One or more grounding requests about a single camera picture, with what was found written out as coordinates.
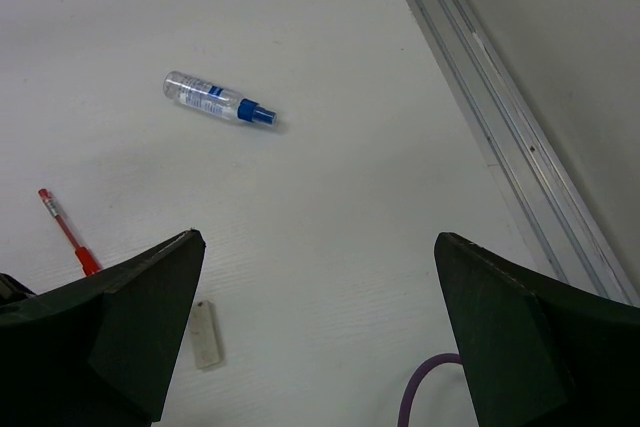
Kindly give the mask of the aluminium right side rail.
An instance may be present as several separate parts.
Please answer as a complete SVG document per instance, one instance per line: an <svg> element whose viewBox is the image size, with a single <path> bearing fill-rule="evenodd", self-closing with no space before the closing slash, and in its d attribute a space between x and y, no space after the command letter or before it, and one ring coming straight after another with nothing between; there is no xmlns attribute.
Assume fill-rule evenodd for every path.
<svg viewBox="0 0 640 427"><path fill-rule="evenodd" d="M632 306L639 291L467 0L406 0L538 270Z"/></svg>

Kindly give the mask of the clear blue-capped spray bottle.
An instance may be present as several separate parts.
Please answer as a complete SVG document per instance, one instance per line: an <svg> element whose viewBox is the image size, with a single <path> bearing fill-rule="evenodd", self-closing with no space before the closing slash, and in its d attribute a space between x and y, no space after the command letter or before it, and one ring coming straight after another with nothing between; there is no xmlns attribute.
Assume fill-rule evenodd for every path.
<svg viewBox="0 0 640 427"><path fill-rule="evenodd" d="M164 95L184 107L234 123L256 123L274 127L277 114L231 89L178 71L163 82Z"/></svg>

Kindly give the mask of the red gel pen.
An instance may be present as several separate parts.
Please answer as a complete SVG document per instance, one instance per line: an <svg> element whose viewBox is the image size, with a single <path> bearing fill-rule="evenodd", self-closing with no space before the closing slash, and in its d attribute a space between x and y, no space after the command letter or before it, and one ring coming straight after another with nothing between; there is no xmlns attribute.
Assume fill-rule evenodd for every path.
<svg viewBox="0 0 640 427"><path fill-rule="evenodd" d="M73 248L74 255L78 259L84 275L90 276L101 271L102 268L99 262L97 261L91 250L85 245L79 235L75 232L71 222L67 219L64 210L59 205L55 196L46 188L39 189L38 195L45 208L47 209L51 217L56 221L64 236Z"/></svg>

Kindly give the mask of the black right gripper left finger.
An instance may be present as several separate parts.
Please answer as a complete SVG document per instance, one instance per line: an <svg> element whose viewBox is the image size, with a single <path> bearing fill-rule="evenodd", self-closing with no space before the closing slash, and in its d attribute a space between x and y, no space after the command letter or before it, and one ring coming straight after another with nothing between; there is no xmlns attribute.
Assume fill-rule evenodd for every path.
<svg viewBox="0 0 640 427"><path fill-rule="evenodd" d="M1 423L161 419L204 261L197 230L45 293L1 276Z"/></svg>

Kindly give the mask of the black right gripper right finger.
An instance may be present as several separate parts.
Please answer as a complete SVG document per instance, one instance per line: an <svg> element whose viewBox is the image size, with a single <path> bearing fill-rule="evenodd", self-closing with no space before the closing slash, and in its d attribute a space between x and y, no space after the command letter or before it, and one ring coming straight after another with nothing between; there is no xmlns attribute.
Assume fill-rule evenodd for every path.
<svg viewBox="0 0 640 427"><path fill-rule="evenodd" d="M455 233L434 257L479 425L638 425L638 308Z"/></svg>

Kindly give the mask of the long white eraser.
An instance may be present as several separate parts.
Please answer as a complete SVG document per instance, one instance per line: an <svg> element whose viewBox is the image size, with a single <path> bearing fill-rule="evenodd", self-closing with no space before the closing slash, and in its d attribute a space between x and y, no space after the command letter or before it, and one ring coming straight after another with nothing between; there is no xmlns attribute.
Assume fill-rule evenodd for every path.
<svg viewBox="0 0 640 427"><path fill-rule="evenodd" d="M210 301L198 300L193 304L188 331L195 367L207 370L219 365L223 360L223 349L214 305Z"/></svg>

